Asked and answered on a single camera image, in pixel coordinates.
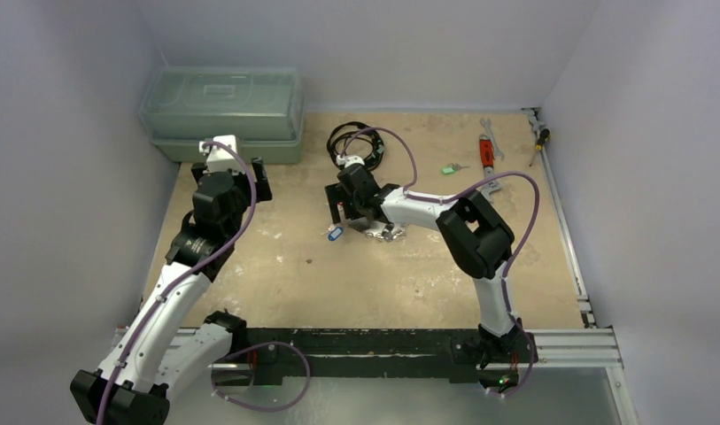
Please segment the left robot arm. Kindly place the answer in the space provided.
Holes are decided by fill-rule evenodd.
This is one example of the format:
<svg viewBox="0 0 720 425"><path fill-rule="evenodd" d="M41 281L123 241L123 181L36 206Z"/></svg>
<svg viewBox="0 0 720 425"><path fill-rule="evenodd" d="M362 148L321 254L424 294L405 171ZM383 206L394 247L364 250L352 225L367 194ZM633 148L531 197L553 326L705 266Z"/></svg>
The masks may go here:
<svg viewBox="0 0 720 425"><path fill-rule="evenodd" d="M242 359L246 323L211 313L193 337L170 348L183 319L212 286L252 221L272 200L261 158L208 159L193 166L193 208L171 242L159 278L126 334L95 371L80 370L70 392L91 424L162 424L180 393L215 360Z"/></svg>

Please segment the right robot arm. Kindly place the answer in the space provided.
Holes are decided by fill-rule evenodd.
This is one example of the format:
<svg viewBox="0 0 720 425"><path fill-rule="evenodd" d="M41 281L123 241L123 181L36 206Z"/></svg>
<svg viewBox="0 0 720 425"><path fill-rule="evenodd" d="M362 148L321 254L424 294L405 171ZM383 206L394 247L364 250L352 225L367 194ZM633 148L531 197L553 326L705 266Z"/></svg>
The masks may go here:
<svg viewBox="0 0 720 425"><path fill-rule="evenodd" d="M533 336L522 324L510 295L508 276L526 241L479 190L434 196L398 184L380 186L364 166L353 164L338 172L337 182L325 187L333 228L360 225L362 233L381 240L397 239L409 226L437 232L454 264L472 279L479 309L478 349L486 366L523 359L533 365L538 352Z"/></svg>

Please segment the large metal keyring with keys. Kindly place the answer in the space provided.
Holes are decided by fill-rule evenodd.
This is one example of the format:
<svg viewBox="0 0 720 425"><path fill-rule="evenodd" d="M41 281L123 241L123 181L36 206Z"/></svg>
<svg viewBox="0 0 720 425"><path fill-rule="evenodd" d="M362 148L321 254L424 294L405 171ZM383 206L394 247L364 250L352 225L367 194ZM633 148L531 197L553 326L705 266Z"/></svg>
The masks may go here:
<svg viewBox="0 0 720 425"><path fill-rule="evenodd" d="M372 221L360 227L360 232L365 237L373 238L381 242L390 243L406 235L406 225L398 223L382 223Z"/></svg>

